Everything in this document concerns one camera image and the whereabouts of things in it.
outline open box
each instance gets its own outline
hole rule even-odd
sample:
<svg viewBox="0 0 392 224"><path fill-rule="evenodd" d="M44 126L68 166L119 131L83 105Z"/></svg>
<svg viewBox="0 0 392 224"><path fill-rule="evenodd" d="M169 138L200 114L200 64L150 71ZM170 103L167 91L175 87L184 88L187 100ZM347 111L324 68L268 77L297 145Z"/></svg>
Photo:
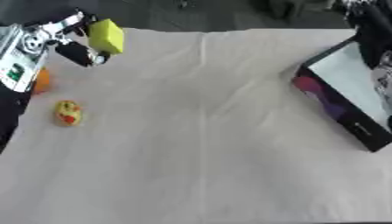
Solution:
<svg viewBox="0 0 392 224"><path fill-rule="evenodd" d="M392 142L392 133L390 112L371 75L358 44L349 39L305 62L293 83L370 151L378 151Z"/></svg>

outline purple design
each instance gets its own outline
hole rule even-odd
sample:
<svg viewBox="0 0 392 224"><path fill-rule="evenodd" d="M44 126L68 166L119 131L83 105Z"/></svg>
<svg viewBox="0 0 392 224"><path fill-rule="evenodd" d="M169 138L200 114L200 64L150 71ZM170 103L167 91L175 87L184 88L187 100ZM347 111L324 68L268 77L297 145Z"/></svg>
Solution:
<svg viewBox="0 0 392 224"><path fill-rule="evenodd" d="M330 101L323 92L323 89L320 84L317 83L316 80L306 77L299 76L294 79L294 85L301 89L303 92L309 92L317 96L318 100L324 107L324 110L335 120L339 119L346 110L339 105L336 105Z"/></svg>

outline white tablecloth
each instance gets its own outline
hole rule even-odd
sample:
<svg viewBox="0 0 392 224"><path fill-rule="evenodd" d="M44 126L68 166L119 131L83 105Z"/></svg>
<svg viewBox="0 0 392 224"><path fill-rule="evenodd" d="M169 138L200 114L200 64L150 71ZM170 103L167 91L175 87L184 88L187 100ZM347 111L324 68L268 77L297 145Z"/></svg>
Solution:
<svg viewBox="0 0 392 224"><path fill-rule="evenodd" d="M104 66L53 54L53 90L0 157L0 222L392 220L392 149L364 151L289 83L350 35L128 29ZM64 99L84 108L81 126L52 123Z"/></svg>

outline background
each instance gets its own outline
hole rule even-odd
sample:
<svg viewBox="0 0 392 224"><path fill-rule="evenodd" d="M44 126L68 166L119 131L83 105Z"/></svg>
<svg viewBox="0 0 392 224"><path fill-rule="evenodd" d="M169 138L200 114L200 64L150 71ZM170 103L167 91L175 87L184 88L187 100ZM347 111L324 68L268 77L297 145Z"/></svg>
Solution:
<svg viewBox="0 0 392 224"><path fill-rule="evenodd" d="M164 32L224 32L252 28L347 28L326 0L0 0L2 22L22 23L79 6L119 25Z"/></svg>

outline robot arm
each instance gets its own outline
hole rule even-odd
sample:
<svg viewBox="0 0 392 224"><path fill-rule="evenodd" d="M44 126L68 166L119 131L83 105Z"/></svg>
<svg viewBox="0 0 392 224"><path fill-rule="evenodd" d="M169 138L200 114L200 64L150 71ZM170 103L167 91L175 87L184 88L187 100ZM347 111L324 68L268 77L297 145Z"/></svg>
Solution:
<svg viewBox="0 0 392 224"><path fill-rule="evenodd" d="M110 53L93 49L67 37L70 32L89 36L99 22L80 9L56 13L29 24L0 28L0 153L18 126L18 118L31 98L36 77L45 64L49 48L84 67L105 63Z"/></svg>

